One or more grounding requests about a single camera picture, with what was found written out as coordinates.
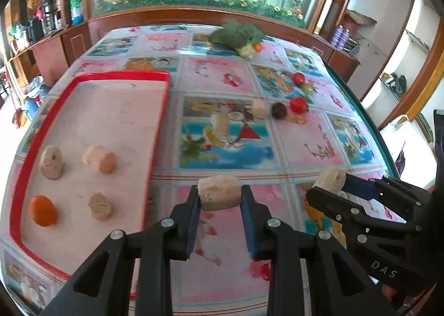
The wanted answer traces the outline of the beige octagonal root slice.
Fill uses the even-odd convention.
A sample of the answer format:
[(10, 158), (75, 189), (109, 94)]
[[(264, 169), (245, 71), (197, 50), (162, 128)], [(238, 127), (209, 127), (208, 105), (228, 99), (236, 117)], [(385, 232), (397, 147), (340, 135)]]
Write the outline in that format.
[(95, 193), (90, 197), (88, 207), (90, 208), (92, 218), (95, 220), (107, 220), (113, 212), (112, 204), (101, 193)]

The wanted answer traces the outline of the orange carrot piece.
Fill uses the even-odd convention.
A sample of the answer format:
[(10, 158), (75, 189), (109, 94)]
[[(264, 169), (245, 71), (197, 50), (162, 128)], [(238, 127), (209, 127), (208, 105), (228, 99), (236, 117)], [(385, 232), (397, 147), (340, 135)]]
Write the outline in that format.
[(29, 212), (32, 220), (40, 227), (49, 227), (57, 222), (56, 207), (46, 196), (33, 197), (29, 204)]

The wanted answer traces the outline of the red tomato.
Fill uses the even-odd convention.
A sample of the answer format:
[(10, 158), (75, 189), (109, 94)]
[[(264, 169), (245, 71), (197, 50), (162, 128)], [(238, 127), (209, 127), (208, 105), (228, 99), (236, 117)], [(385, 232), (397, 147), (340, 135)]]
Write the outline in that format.
[(297, 85), (298, 87), (303, 86), (304, 83), (306, 82), (306, 78), (302, 72), (294, 73), (292, 76), (292, 80), (294, 84)]
[(309, 109), (306, 99), (302, 96), (292, 97), (290, 99), (290, 106), (291, 110), (297, 114), (304, 114)]

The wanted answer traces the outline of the beige root chunk large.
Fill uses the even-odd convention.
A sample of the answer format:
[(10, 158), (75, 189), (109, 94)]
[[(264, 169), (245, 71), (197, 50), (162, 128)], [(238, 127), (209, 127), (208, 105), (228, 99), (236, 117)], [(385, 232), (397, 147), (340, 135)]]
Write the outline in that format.
[(233, 175), (200, 178), (197, 185), (201, 207), (206, 212), (237, 207), (242, 201), (242, 187)]

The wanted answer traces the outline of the beige root chunk small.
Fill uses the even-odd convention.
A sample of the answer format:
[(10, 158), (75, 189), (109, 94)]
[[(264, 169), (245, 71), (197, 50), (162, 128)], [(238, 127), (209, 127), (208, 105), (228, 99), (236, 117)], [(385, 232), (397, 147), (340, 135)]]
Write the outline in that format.
[(255, 99), (251, 106), (251, 113), (257, 119), (267, 119), (270, 116), (270, 106), (262, 99)]

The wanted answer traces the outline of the beige ribbed root block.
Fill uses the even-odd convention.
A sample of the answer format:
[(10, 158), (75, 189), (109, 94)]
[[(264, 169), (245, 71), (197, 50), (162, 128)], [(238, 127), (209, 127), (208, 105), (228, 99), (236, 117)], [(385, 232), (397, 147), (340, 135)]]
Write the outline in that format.
[(115, 154), (101, 145), (89, 147), (82, 156), (82, 162), (104, 175), (111, 174), (117, 166)]

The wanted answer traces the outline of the beige root piece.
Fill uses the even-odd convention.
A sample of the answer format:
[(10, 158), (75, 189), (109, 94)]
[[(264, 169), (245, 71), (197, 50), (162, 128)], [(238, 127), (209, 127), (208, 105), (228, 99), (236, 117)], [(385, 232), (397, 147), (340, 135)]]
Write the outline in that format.
[(51, 144), (45, 147), (41, 153), (38, 169), (47, 179), (59, 179), (63, 173), (63, 158), (61, 150)]

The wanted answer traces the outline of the colourful fruit print tablecloth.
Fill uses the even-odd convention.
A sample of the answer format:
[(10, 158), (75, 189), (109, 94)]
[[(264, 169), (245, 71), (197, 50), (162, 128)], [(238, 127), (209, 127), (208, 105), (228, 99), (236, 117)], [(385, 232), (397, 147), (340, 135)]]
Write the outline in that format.
[[(212, 26), (143, 26), (103, 37), (51, 87), (33, 119), (12, 144), (11, 166), (1, 174), (6, 190), (1, 210), (1, 283), (24, 315), (37, 315), (67, 279), (50, 274), (11, 239), (14, 188), (33, 136), (56, 98), (77, 76), (121, 70), (169, 73), (170, 87), (153, 156), (143, 227), (167, 217), (200, 178), (233, 175), (248, 184), (258, 202), (294, 229), (331, 232), (341, 226), (306, 202), (306, 191), (326, 168), (361, 178), (396, 175), (389, 151), (359, 101), (312, 49), (276, 37), (251, 59), (208, 42)], [(302, 72), (315, 88), (305, 94), (292, 76)], [(309, 109), (291, 110), (302, 96)], [(287, 107), (285, 119), (257, 119), (255, 99), (271, 109)]]

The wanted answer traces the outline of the dark brown round fruit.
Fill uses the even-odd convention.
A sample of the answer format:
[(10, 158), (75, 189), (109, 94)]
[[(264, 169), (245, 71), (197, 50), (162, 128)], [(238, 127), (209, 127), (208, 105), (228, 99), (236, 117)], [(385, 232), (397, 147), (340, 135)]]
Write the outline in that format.
[(287, 107), (282, 102), (275, 102), (272, 104), (270, 112), (276, 120), (285, 119), (287, 116)]

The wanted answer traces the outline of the red plastic tray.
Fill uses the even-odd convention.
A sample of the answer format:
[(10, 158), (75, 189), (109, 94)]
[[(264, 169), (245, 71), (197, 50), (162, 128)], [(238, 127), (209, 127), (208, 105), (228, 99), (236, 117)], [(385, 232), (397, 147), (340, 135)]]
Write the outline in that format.
[(69, 279), (113, 230), (145, 222), (168, 72), (75, 77), (32, 138), (11, 202), (9, 233), (50, 274)]

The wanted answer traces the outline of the green tomato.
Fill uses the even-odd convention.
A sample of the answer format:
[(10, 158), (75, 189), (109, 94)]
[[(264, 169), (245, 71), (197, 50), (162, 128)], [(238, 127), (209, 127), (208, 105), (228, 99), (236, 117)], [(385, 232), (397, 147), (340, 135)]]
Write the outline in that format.
[(304, 83), (301, 85), (301, 89), (305, 94), (315, 93), (315, 88), (310, 83)]

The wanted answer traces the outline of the purple cups stack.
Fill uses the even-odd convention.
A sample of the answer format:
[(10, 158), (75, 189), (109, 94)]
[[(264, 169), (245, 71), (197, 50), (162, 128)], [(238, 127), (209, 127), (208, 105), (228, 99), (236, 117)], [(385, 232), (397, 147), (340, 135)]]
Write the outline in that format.
[(343, 25), (337, 26), (333, 34), (333, 37), (331, 39), (331, 44), (335, 48), (343, 50), (348, 40), (349, 40), (349, 30), (346, 29)]

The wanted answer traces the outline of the small orange fruit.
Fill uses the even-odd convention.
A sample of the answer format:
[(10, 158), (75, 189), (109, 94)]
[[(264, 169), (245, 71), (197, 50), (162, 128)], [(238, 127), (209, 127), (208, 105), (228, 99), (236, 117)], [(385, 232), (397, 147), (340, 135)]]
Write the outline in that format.
[(253, 44), (253, 47), (254, 47), (256, 52), (261, 52), (262, 49), (263, 49), (263, 45), (261, 43)]

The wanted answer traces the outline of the green leafy vegetable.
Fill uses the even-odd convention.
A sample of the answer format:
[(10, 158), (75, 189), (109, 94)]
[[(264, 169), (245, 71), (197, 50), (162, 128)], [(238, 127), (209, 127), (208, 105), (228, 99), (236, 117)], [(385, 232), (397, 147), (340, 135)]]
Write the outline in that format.
[(264, 37), (264, 32), (252, 23), (230, 21), (210, 34), (208, 42), (235, 51), (244, 59), (251, 59), (260, 53), (255, 51), (253, 44), (263, 44)]

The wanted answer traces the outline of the wooden sideboard cabinet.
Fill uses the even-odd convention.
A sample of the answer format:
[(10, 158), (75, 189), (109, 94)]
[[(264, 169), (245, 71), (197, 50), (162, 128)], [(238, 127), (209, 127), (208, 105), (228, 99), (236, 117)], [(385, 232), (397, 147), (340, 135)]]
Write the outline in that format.
[(250, 12), (215, 7), (198, 8), (192, 5), (132, 8), (95, 16), (41, 39), (4, 63), (11, 67), (8, 71), (10, 77), (17, 77), (21, 86), (30, 83), (36, 75), (41, 75), (46, 84), (52, 86), (76, 59), (103, 37), (119, 29), (136, 33), (140, 32), (143, 26), (161, 27), (182, 23), (221, 26), (230, 21), (253, 23), (268, 36), (316, 51), (345, 82), (360, 65), (359, 60), (336, 50), (327, 40), (282, 21)]

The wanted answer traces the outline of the black thermos flask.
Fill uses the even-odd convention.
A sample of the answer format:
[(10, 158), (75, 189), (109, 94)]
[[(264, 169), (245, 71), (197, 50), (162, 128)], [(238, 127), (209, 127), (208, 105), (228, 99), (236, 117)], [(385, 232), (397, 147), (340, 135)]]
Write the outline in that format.
[(46, 34), (56, 30), (56, 0), (44, 0), (42, 3), (43, 28)]

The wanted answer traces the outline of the green water bottle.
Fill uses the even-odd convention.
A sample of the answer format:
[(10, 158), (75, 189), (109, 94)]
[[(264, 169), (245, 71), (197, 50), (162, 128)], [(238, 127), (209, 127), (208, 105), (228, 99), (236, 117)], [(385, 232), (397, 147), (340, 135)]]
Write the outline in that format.
[(82, 0), (69, 0), (71, 19), (73, 25), (78, 25), (84, 21), (84, 11)]

